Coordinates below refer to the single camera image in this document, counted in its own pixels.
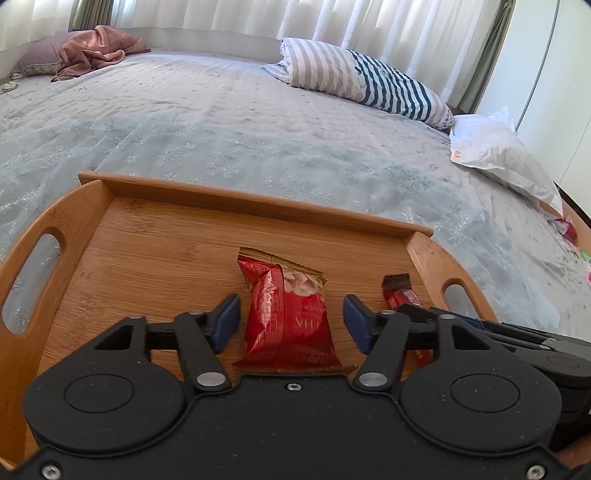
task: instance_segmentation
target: small red wrapper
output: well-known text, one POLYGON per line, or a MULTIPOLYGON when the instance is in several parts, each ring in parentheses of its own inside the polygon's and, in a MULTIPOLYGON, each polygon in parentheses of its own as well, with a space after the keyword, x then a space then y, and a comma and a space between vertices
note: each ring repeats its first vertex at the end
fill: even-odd
MULTIPOLYGON (((382 282, 382 292, 384 300, 391 310, 398 310, 405 303, 417 307, 423 306, 418 295, 412 290, 410 275, 407 273, 386 275, 382 282)), ((431 350, 411 350, 408 355, 414 355, 421 367, 433 361, 433 351, 431 350)))
POLYGON ((241 248, 238 265, 252 293, 246 355, 236 365, 274 371, 342 370, 335 354, 322 273, 241 248))

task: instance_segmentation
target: brown blanket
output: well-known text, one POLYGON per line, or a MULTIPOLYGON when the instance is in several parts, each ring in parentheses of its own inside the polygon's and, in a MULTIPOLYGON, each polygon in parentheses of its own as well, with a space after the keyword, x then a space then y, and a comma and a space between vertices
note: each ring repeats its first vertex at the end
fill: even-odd
POLYGON ((62 65, 51 79, 68 80, 92 70, 119 63, 126 54, 143 53, 150 48, 140 38, 99 25, 75 35, 58 50, 62 65))

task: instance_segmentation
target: green object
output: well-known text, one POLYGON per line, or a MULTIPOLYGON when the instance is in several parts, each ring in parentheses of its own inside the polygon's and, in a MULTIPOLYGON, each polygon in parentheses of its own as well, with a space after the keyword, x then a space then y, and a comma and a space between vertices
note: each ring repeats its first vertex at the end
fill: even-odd
POLYGON ((109 25, 113 0, 78 0, 72 20, 72 30, 92 30, 97 25, 109 25))
POLYGON ((492 69, 495 66, 496 57, 503 45, 505 33, 509 27, 509 20, 511 18, 511 10, 515 5, 515 0, 502 0, 501 5, 496 13, 496 18, 491 27, 491 32, 486 39, 484 51, 478 61, 472 80, 468 85, 468 89, 458 108, 468 113, 472 113, 478 104, 488 79, 491 76, 492 69))

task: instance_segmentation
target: screw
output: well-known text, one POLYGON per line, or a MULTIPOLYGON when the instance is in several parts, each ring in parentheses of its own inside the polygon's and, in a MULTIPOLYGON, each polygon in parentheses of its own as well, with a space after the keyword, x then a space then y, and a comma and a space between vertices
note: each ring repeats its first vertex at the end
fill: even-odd
POLYGON ((41 474, 47 480, 59 480, 61 478, 61 470, 52 464, 44 466, 41 469, 41 474))
POLYGON ((364 387, 381 387, 388 382, 388 377, 379 372, 367 372, 359 376, 359 383, 364 387))
POLYGON ((534 465, 527 470, 527 480, 542 480, 546 475, 546 469, 542 465, 534 465))
POLYGON ((299 383, 288 383, 285 387, 290 392, 299 392, 302 388, 304 388, 299 383))
POLYGON ((226 381, 226 376, 218 372, 205 372, 197 377, 197 383, 202 387, 219 387, 226 381))

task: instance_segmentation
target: red snack bag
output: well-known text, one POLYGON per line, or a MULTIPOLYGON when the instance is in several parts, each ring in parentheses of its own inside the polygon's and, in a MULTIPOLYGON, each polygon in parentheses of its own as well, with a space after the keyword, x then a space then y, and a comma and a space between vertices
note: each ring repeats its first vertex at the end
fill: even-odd
MULTIPOLYGON (((400 305, 405 303, 417 307, 423 306, 418 295, 411 289, 410 275, 407 273, 386 275, 382 282, 382 292, 384 300, 386 300, 391 310, 398 310, 400 305)), ((421 367, 433 361, 433 352, 431 350, 410 350, 408 355, 414 355, 421 367)))
POLYGON ((332 342, 322 273, 250 248, 238 264, 252 293, 240 367, 342 370, 332 342))

